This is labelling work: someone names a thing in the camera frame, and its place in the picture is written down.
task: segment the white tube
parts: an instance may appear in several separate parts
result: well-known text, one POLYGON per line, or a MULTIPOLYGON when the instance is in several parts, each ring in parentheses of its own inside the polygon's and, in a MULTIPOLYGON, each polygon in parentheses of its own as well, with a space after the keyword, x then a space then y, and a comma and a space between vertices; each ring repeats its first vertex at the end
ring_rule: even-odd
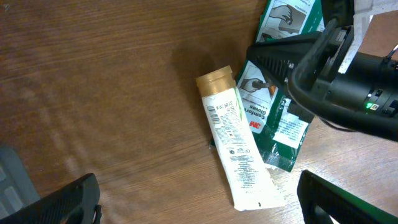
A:
POLYGON ((197 84, 234 207, 242 211, 283 206, 283 197, 264 166, 239 91, 231 80, 228 66, 198 78, 197 84))

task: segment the tube cap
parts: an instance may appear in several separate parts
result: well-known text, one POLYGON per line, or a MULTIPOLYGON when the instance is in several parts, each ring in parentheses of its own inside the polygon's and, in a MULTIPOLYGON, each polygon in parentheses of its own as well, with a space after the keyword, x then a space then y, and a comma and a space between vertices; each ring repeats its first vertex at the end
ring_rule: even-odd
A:
POLYGON ((236 83, 232 79, 232 69, 228 65, 197 78, 197 86, 200 95, 205 97, 236 87, 236 83))

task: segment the wooden surface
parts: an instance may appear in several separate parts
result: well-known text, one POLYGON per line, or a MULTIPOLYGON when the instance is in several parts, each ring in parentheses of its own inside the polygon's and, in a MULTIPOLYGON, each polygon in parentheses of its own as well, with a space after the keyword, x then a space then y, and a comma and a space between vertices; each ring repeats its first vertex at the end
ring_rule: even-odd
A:
MULTIPOLYGON (((194 78, 239 72, 265 1, 3 4, 0 140, 41 196, 94 172, 102 223, 300 223, 295 191, 309 169, 398 215, 398 144, 319 119, 292 173, 272 172, 287 205, 233 208, 194 78)), ((397 16, 375 18, 384 30, 370 31, 362 51, 387 54, 397 16)))

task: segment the black cable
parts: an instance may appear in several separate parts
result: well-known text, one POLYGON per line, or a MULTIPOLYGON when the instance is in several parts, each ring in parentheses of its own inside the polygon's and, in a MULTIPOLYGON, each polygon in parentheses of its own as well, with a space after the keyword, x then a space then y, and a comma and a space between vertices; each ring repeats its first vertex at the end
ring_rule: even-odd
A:
POLYGON ((348 129, 348 128, 339 128, 339 127, 337 127, 337 126, 335 126, 335 125, 329 123, 329 121, 324 120, 324 119, 322 119, 322 118, 319 118, 319 119, 321 119, 321 121, 322 121, 325 125, 327 125, 327 126, 333 128, 333 129, 335 129, 335 130, 344 131, 344 132, 349 132, 349 133, 356 132, 356 131, 351 130, 351 129, 348 129))

